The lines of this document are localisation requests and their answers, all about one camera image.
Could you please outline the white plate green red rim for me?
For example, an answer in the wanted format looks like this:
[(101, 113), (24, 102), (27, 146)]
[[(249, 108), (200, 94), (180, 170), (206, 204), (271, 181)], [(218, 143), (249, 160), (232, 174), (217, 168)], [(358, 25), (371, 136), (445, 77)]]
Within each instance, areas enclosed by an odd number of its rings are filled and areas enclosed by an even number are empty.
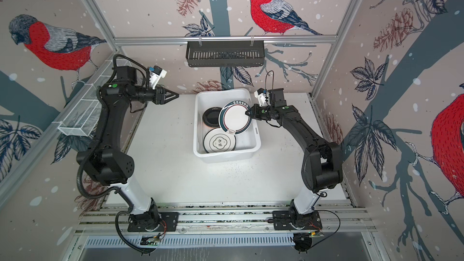
[(226, 104), (219, 113), (219, 127), (231, 135), (245, 132), (251, 124), (251, 118), (246, 115), (250, 108), (249, 104), (241, 100)]

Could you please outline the white plate black line pattern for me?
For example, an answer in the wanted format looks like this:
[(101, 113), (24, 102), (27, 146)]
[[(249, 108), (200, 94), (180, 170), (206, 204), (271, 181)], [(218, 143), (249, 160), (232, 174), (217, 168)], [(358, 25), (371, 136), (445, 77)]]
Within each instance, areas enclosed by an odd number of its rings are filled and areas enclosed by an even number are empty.
[(227, 134), (221, 128), (215, 128), (206, 133), (203, 139), (203, 148), (207, 153), (220, 153), (234, 151), (236, 138)]

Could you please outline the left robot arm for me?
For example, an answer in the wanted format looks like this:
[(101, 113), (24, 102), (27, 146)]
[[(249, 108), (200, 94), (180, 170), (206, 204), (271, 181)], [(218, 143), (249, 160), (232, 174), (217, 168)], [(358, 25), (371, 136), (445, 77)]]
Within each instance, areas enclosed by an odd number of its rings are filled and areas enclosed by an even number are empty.
[(129, 232), (174, 232), (178, 213), (160, 213), (135, 179), (135, 163), (121, 149), (121, 133), (127, 110), (133, 102), (167, 104), (179, 97), (158, 85), (166, 71), (155, 66), (138, 70), (114, 66), (110, 79), (97, 90), (100, 118), (90, 147), (77, 155), (77, 188), (87, 199), (110, 192), (119, 194), (129, 206)]

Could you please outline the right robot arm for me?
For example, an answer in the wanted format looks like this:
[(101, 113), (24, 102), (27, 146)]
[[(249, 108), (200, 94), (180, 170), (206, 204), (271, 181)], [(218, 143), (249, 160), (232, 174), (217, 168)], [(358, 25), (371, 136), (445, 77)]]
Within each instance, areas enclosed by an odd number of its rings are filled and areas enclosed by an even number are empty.
[(291, 201), (287, 211), (274, 211), (268, 220), (275, 230), (321, 230), (319, 212), (315, 207), (327, 191), (343, 181), (341, 146), (319, 136), (303, 119), (298, 109), (288, 105), (282, 88), (258, 89), (258, 104), (246, 111), (254, 120), (277, 122), (286, 129), (304, 152), (301, 176), (304, 187)]

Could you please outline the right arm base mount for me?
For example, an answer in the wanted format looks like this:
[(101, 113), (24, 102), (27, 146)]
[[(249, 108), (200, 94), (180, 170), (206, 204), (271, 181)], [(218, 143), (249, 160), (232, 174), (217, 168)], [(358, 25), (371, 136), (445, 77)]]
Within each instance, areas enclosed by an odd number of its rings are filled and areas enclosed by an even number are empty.
[(288, 211), (273, 211), (269, 219), (276, 231), (288, 230), (322, 230), (321, 218), (318, 212), (301, 215), (293, 208)]

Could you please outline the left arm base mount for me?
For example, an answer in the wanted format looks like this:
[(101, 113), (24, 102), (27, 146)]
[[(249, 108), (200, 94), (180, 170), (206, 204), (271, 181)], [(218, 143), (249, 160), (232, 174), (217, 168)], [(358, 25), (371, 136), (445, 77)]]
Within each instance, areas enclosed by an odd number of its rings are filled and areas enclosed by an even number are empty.
[(178, 224), (179, 213), (162, 212), (153, 216), (146, 212), (139, 215), (129, 215), (128, 232), (175, 232)]

